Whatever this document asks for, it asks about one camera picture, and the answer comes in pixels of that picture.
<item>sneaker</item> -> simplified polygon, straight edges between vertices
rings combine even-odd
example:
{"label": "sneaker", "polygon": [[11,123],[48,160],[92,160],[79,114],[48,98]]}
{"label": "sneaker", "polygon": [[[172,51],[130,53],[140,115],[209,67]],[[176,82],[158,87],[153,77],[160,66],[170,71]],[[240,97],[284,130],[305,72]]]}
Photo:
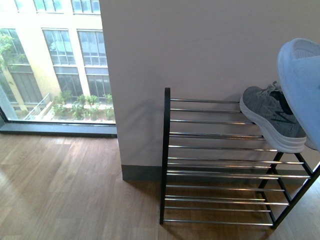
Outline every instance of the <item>sneaker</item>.
{"label": "sneaker", "polygon": [[320,44],[303,38],[285,43],[278,54],[277,68],[294,116],[313,148],[320,150]]}
{"label": "sneaker", "polygon": [[241,99],[240,109],[256,123],[266,141],[283,153],[301,153],[305,148],[306,133],[291,112],[277,82],[266,89],[247,88]]}

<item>baseboard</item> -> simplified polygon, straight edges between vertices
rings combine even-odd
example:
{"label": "baseboard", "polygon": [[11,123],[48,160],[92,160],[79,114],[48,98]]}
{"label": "baseboard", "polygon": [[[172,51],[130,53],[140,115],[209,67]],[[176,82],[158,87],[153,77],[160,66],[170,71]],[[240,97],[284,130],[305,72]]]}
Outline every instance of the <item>baseboard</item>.
{"label": "baseboard", "polygon": [[[121,165],[122,167],[122,178],[125,181],[161,181],[161,166],[138,166],[138,165]],[[305,176],[304,170],[278,170],[280,175],[301,175]],[[264,174],[264,171],[246,171],[243,173],[251,174]],[[170,176],[168,181],[172,182],[207,182],[207,183],[236,183],[236,184],[257,184],[260,183],[261,179],[241,179],[241,178],[218,178],[218,177],[193,177],[188,176],[177,177]],[[283,178],[282,181],[285,184],[299,185],[301,186],[305,178]]]}

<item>window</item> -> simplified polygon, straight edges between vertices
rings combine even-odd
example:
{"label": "window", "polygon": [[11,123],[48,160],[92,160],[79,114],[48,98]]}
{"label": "window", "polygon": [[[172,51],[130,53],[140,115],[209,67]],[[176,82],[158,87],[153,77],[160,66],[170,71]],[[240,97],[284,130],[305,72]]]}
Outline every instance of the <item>window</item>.
{"label": "window", "polygon": [[86,68],[89,90],[91,95],[106,103],[106,95],[111,94],[109,73],[107,68]]}
{"label": "window", "polygon": [[9,86],[9,83],[7,82],[5,75],[2,71],[0,71],[0,87],[3,89],[6,97],[9,99],[10,103],[17,103],[17,100],[11,91],[11,88]]}
{"label": "window", "polygon": [[79,31],[83,61],[86,66],[106,66],[107,56],[102,31]]}
{"label": "window", "polygon": [[15,0],[19,12],[31,12],[35,10],[34,3],[31,0]]}
{"label": "window", "polygon": [[99,0],[72,0],[76,14],[100,14]]}
{"label": "window", "polygon": [[70,91],[72,102],[83,94],[78,70],[76,67],[54,67],[61,92]]}
{"label": "window", "polygon": [[30,66],[14,67],[10,70],[10,73],[25,104],[38,104],[42,100],[42,95]]}
{"label": "window", "polygon": [[0,34],[5,34],[13,38],[11,49],[9,51],[10,53],[2,53],[2,56],[5,58],[8,64],[29,64],[16,30],[3,28],[0,30]]}
{"label": "window", "polygon": [[34,0],[35,8],[40,13],[61,13],[61,0]]}
{"label": "window", "polygon": [[67,30],[44,30],[44,36],[53,65],[75,65]]}

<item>white shoe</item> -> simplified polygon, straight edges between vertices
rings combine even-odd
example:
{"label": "white shoe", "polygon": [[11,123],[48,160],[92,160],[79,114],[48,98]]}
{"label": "white shoe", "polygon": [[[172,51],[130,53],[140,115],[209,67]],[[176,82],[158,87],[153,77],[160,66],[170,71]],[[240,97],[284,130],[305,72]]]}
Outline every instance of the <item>white shoe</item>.
{"label": "white shoe", "polygon": [[278,54],[277,67],[288,105],[320,150],[320,45],[303,38],[287,42]]}

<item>building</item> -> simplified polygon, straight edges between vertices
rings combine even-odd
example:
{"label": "building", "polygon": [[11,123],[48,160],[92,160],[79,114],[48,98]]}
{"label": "building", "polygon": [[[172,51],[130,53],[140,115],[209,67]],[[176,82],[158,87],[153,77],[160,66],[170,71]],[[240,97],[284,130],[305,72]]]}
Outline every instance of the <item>building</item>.
{"label": "building", "polygon": [[[83,94],[106,103],[111,88],[98,0],[0,0],[0,12],[16,56],[0,83],[19,119],[63,91],[72,102]],[[10,108],[3,101],[1,107]]]}

